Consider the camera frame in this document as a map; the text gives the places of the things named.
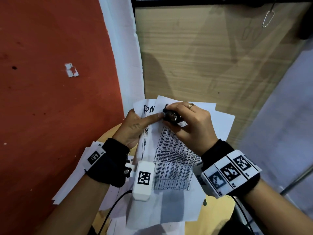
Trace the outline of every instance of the white wall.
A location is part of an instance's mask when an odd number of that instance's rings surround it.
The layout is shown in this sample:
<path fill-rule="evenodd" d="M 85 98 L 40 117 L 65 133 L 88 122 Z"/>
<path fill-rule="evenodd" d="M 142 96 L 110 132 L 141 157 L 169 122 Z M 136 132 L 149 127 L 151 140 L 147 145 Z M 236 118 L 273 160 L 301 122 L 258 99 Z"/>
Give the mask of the white wall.
<path fill-rule="evenodd" d="M 278 192 L 313 164 L 313 40 L 273 91 L 239 149 L 258 164 Z M 313 218 L 313 174 L 289 196 Z"/>
<path fill-rule="evenodd" d="M 114 54 L 124 115 L 145 98 L 142 61 L 131 0 L 99 0 Z"/>

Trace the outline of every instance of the black cable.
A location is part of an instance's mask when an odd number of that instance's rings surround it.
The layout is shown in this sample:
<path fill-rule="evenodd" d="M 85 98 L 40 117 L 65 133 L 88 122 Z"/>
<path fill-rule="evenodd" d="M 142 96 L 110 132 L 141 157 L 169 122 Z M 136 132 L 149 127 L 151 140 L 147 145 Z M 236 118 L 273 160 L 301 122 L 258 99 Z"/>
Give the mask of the black cable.
<path fill-rule="evenodd" d="M 115 201 L 114 205 L 112 206 L 112 208 L 110 209 L 108 215 L 106 216 L 106 218 L 105 218 L 105 220 L 104 220 L 104 222 L 103 222 L 103 224 L 102 224 L 102 226 L 101 226 L 101 228 L 100 228 L 100 231 L 99 231 L 99 233 L 98 233 L 97 235 L 100 235 L 100 233 L 102 232 L 102 229 L 103 229 L 103 227 L 104 227 L 106 221 L 108 220 L 108 217 L 109 217 L 110 213 L 112 212 L 113 208 L 116 206 L 117 202 L 118 202 L 124 195 L 129 194 L 129 193 L 131 193 L 131 192 L 133 192 L 132 189 L 129 190 L 129 191 L 126 191 L 124 194 L 122 194 L 122 195 L 117 199 L 117 201 Z"/>
<path fill-rule="evenodd" d="M 248 219 L 247 219 L 247 217 L 246 217 L 244 211 L 242 210 L 240 204 L 238 203 L 238 201 L 237 201 L 233 196 L 232 196 L 232 198 L 233 198 L 233 200 L 236 202 L 236 204 L 238 205 L 238 207 L 239 207 L 239 209 L 241 210 L 242 214 L 244 215 L 244 217 L 245 217 L 245 219 L 246 219 L 246 221 L 247 221 L 247 224 L 248 224 L 248 226 L 249 226 L 251 232 L 252 232 L 253 234 L 255 234 L 255 233 L 253 232 L 253 229 L 252 229 L 252 227 L 251 227 L 251 225 L 250 225 L 250 223 L 249 223 L 249 221 L 248 221 Z"/>

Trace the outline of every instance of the metal hook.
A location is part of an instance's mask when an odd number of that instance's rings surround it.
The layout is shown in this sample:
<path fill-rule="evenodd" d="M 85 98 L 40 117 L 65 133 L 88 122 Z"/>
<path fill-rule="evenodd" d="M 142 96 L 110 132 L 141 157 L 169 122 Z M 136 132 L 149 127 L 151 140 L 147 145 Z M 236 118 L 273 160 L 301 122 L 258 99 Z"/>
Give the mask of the metal hook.
<path fill-rule="evenodd" d="M 266 18 L 267 18 L 267 16 L 268 16 L 269 13 L 273 13 L 272 18 L 269 20 L 269 22 L 268 22 L 266 25 L 264 25 L 265 20 L 266 20 Z M 274 12 L 273 10 L 270 10 L 270 11 L 268 11 L 268 12 L 266 13 L 266 16 L 265 16 L 264 21 L 263 21 L 263 24 L 262 24 L 262 27 L 263 27 L 263 28 L 265 28 L 265 27 L 268 26 L 268 24 L 269 24 L 269 23 L 271 22 L 271 20 L 273 19 L 274 15 L 275 15 L 275 12 Z"/>

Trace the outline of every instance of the red wall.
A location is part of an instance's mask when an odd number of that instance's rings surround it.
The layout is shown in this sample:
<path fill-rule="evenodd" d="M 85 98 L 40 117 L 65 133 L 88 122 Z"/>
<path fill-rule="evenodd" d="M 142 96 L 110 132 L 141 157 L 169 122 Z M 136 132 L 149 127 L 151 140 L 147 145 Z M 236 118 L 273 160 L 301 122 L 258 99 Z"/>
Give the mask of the red wall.
<path fill-rule="evenodd" d="M 0 234 L 31 234 L 84 148 L 124 118 L 98 0 L 0 0 L 0 89 Z"/>

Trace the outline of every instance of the hand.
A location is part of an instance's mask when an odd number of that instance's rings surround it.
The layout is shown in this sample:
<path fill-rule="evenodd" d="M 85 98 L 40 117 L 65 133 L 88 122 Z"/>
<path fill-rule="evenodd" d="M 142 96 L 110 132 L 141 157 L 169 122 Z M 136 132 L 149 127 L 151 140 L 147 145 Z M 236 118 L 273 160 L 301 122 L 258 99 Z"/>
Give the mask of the hand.
<path fill-rule="evenodd" d="M 163 113 L 158 113 L 154 115 L 147 116 L 145 118 L 140 118 L 134 111 L 131 109 L 122 125 L 113 135 L 113 139 L 119 141 L 120 143 L 127 146 L 129 149 L 132 149 L 136 146 L 139 141 L 139 136 L 143 133 L 143 130 L 150 124 L 158 122 L 160 119 L 164 118 Z"/>
<path fill-rule="evenodd" d="M 188 109 L 189 105 L 189 102 L 177 102 L 166 107 L 168 110 L 177 111 L 184 118 L 187 123 L 185 127 L 173 125 L 167 121 L 163 123 L 189 149 L 198 156 L 202 156 L 218 141 L 218 138 L 212 125 L 211 114 L 198 106 Z"/>

